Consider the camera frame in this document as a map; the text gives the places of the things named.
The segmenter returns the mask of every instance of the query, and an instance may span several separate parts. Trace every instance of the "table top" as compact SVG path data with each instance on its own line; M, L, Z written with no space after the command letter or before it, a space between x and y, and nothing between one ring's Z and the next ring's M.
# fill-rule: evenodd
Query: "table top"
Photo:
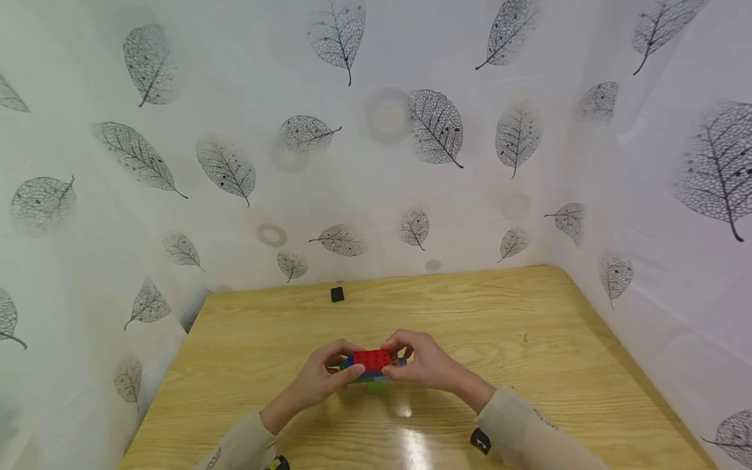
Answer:
M567 274L508 269L209 297L121 470L185 470L336 338L377 348L430 332L492 384L508 384L613 468L714 468ZM470 446L475 415L411 384L357 384L297 416L277 451L293 468L501 468Z

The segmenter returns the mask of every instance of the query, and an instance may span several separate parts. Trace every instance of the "leaf pattern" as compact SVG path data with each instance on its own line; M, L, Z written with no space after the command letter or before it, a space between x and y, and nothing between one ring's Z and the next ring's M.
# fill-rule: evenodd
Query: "leaf pattern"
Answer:
M423 242L428 237L428 216L420 209L414 209L402 215L402 224L399 227L399 237L408 245L423 248Z
M543 136L543 121L538 110L525 98L507 106L496 125L496 154L504 165L514 168L512 177L538 148Z
M608 294L611 308L614 308L614 299L621 297L632 282L632 276L632 262L627 258L607 255L601 259L601 282Z
M504 238L502 238L502 247L500 249L502 258L496 264L516 255L527 248L529 244L530 234L520 227L512 227L504 234Z
M731 226L752 214L752 105L722 101L702 119L674 184L676 198Z
M0 287L0 341L10 339L23 346L26 350L26 343L16 338L16 324L18 323L18 311L16 304L8 294L8 291Z
M76 210L76 193L71 182L37 177L18 187L11 201L11 216L27 228L46 231L58 226Z
M143 135L130 126L118 123L99 123L93 126L94 136L102 142L138 182L145 186L165 191L175 191L170 168Z
M162 25L133 29L123 45L126 67L143 98L138 105L168 105L177 99L175 68Z
M462 118L454 104L442 93L430 89L410 92L410 121L418 155L424 162L457 163L462 146Z
M566 233L575 241L575 246L580 247L582 242L582 217L585 212L585 206L579 202L572 202L555 214L546 214L543 217L553 217L556 227Z
M721 421L715 440L703 441L718 446L729 457L752 468L752 410L739 411Z
M8 109L14 111L21 111L23 113L30 113L31 111L23 102L16 90L13 89L10 83L0 74L0 106L5 106Z
M214 138L196 144L196 156L204 173L220 189L245 199L256 187L256 170L242 150L220 144Z
M499 9L488 35L486 64L507 65L520 55L525 40L535 29L535 15L538 14L536 0L507 0Z
M141 363L133 356L128 356L115 368L115 390L126 403L135 403L138 407L138 395L141 392Z
M308 261L303 256L285 250L277 253L277 264L287 276L287 282L301 277L308 270Z
M131 319L128 320L123 331L134 320L142 323L153 323L166 317L169 313L170 306L167 305L167 301L162 297L162 293L156 288L154 282L147 277L144 285L141 286L141 291L133 301Z
M353 84L351 69L364 31L365 8L362 5L335 8L330 1L328 9L312 11L306 19L308 43L325 62L347 69L348 86Z
M329 251L342 256L358 256L365 253L365 244L344 224L338 224L321 232L319 238L308 240L320 241Z
M642 63L632 75L637 75L649 55L661 48L697 16L708 0L653 0L640 13L632 47L642 54Z
M293 116L280 129L279 140L290 150L298 153L323 152L332 143L339 129L331 130L320 119L311 116Z
M203 272L206 272L201 267L199 252L196 251L196 247L184 234L167 232L162 240L162 246L164 246L170 260L176 265L198 266Z
M577 104L577 115L583 120L610 121L614 116L619 84L604 82L587 90Z

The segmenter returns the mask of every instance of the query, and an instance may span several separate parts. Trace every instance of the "red lego brick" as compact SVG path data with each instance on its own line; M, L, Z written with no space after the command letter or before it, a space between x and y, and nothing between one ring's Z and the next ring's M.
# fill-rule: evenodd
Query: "red lego brick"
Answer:
M377 349L373 351L355 351L353 363L365 365L365 373L381 372L381 368L391 364L389 351Z

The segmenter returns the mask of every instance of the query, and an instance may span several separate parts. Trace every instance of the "beige sleeve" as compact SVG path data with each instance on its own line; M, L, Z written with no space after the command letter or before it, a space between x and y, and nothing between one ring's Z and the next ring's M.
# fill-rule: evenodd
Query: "beige sleeve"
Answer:
M604 470L609 467L557 428L511 388L496 390L476 418L504 461L520 470Z
M271 434L258 413L240 420L193 470L265 470L277 456Z

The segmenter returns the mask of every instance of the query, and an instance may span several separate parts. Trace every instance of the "white fabric backdrop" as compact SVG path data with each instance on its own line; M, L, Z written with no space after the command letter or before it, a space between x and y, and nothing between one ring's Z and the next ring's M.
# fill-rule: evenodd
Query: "white fabric backdrop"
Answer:
M0 73L31 113L0 108L2 204L11 206L24 181L74 175L77 208L41 234L0 214L0 287L18 312L14 335L28 344L0 341L0 468L117 467L185 335L180 324L210 292L285 284L280 249L308 262L291 284L561 265L693 434L731 442L719 441L717 427L752 408L743 292L752 255L728 223L673 197L671 182L715 99L752 102L752 7L711 0L632 75L643 58L632 35L653 3L541 2L517 60L476 71L499 0L362 2L365 33L347 86L347 71L306 41L317 1L5 0ZM123 44L157 23L179 98L139 107ZM619 86L613 119L575 119L581 97L604 82ZM395 97L412 89L444 93L456 106L465 168L420 161L409 133L379 138L378 129L409 124ZM511 179L495 134L519 98L540 111L543 134ZM271 151L295 115L342 130L322 153ZM92 124L106 121L140 132L188 199L130 179L92 135ZM207 135L253 163L250 207L202 171L196 142ZM579 248L543 217L570 202L585 207ZM430 220L425 251L399 237L400 216L412 208ZM339 223L357 229L365 254L308 242ZM752 236L752 219L736 225ZM513 226L530 244L497 264ZM191 240L201 268L166 257L162 239L172 231ZM634 272L613 310L599 276L611 252ZM147 278L171 313L123 331ZM130 356L142 367L138 406L114 383ZM748 434L740 439L752 444ZM737 446L736 462L723 446L703 446L721 468L744 468L749 455Z

